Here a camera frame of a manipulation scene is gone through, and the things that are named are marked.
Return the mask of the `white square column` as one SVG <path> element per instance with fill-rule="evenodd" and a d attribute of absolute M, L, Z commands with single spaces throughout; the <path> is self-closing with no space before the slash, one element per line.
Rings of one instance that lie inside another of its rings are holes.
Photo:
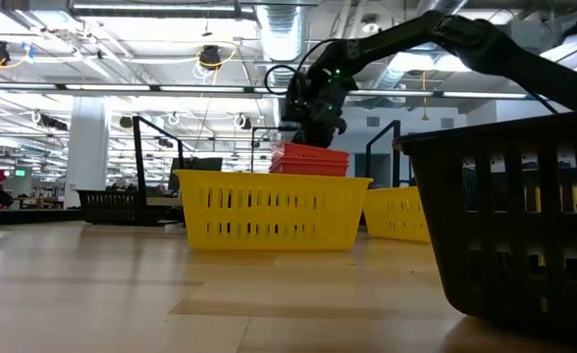
<path fill-rule="evenodd" d="M 111 111 L 105 98 L 73 99 L 64 207 L 80 205 L 79 190 L 106 187 Z"/>

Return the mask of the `black bar with light strips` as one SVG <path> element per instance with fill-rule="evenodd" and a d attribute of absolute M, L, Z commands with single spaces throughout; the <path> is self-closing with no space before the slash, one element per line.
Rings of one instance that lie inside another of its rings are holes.
<path fill-rule="evenodd" d="M 66 95 L 123 95 L 123 96 L 217 96 L 280 98 L 265 87 L 224 85 L 144 85 L 144 84 L 85 84 L 0 82 L 0 91 Z M 348 97 L 403 97 L 436 99 L 534 100 L 527 93 L 491 93 L 442 90 L 353 90 Z"/>

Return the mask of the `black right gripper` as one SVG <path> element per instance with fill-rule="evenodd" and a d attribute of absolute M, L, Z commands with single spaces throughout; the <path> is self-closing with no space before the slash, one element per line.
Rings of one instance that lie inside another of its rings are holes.
<path fill-rule="evenodd" d="M 303 128 L 298 132 L 299 144 L 330 147 L 336 130 L 346 130 L 342 106 L 347 95 L 356 89 L 354 78 L 339 70 L 323 71 L 315 76 L 297 71 L 288 84 L 281 122 Z M 316 129 L 307 129 L 314 126 L 327 129 L 319 133 Z"/>

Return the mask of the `black metal table frame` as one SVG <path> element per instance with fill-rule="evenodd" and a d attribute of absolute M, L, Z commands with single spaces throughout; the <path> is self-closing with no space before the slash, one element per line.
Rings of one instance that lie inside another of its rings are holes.
<path fill-rule="evenodd" d="M 81 210 L 0 210 L 0 225 L 82 221 Z"/>

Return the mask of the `black plastic basket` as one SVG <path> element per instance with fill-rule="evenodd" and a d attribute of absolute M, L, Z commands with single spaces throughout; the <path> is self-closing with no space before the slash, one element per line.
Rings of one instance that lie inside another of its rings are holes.
<path fill-rule="evenodd" d="M 139 225 L 142 208 L 136 191 L 79 190 L 83 219 L 94 225 Z"/>
<path fill-rule="evenodd" d="M 556 325 L 531 313 L 525 293 L 524 188 L 541 188 L 558 212 L 563 186 L 577 186 L 577 112 L 408 134 L 393 147 L 410 158 L 449 304 L 495 323 L 566 338 L 577 323 Z"/>

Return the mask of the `black background monitor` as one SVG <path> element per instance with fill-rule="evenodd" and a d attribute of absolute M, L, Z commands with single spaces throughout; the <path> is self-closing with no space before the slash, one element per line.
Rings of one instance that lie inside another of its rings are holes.
<path fill-rule="evenodd" d="M 211 158 L 183 158 L 180 162 L 179 158 L 172 161 L 171 172 L 168 182 L 168 189 L 172 191 L 180 190 L 180 182 L 175 174 L 176 170 L 196 170 L 196 171 L 215 171 L 220 172 L 223 166 L 223 159 L 221 157 Z"/>

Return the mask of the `silver ceiling air duct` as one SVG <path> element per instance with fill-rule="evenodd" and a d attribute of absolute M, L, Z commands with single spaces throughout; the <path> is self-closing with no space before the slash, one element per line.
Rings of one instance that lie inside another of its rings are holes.
<path fill-rule="evenodd" d="M 283 65 L 268 75 L 268 84 L 286 87 L 305 54 L 305 37 L 308 8 L 289 4 L 263 4 L 254 6 L 260 24 L 260 42 L 265 58 L 271 67 Z"/>

